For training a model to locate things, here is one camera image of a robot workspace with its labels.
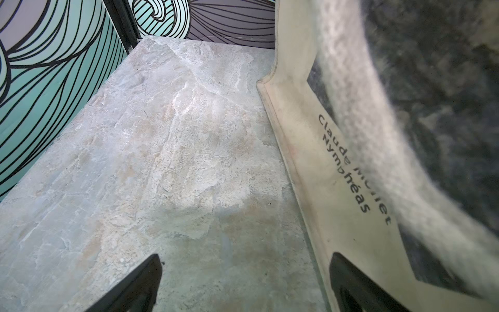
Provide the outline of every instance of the marble countertop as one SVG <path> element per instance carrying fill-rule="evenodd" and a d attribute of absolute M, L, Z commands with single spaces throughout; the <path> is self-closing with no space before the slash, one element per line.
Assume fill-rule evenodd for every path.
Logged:
<path fill-rule="evenodd" d="M 255 87 L 273 55 L 142 40 L 0 203 L 0 311 L 84 311 L 152 253 L 155 311 L 324 311 Z"/>

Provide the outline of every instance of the gray stone surface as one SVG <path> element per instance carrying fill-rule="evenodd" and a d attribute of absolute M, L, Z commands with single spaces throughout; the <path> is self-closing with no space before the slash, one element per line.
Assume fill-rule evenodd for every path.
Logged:
<path fill-rule="evenodd" d="M 144 39 L 0 204 L 0 311 L 83 311 L 151 253 L 155 311 L 324 311 L 273 53 Z"/>

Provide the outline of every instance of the teal wall panel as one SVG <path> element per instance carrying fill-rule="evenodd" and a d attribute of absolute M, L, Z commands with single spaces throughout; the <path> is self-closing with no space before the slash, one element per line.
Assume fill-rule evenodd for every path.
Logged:
<path fill-rule="evenodd" d="M 0 199 L 126 55 L 101 0 L 0 1 Z"/>

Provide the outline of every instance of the black metal frame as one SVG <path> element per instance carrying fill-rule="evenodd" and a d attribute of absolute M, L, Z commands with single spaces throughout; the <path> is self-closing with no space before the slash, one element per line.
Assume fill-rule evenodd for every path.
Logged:
<path fill-rule="evenodd" d="M 114 27 L 125 46 L 127 53 L 130 48 L 135 48 L 141 38 L 139 28 L 135 22 L 132 9 L 127 0 L 103 0 Z"/>
<path fill-rule="evenodd" d="M 151 312 L 162 272 L 159 256 L 149 256 L 86 312 Z"/>
<path fill-rule="evenodd" d="M 340 253 L 331 258 L 329 276 L 341 312 L 409 312 Z"/>

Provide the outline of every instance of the swirl pattern wallpaper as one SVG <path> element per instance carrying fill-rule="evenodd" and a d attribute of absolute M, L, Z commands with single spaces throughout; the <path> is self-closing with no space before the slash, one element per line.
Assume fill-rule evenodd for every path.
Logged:
<path fill-rule="evenodd" d="M 142 35 L 274 48 L 271 0 L 128 0 Z"/>
<path fill-rule="evenodd" d="M 0 0 L 0 200 L 126 55 L 101 0 Z"/>

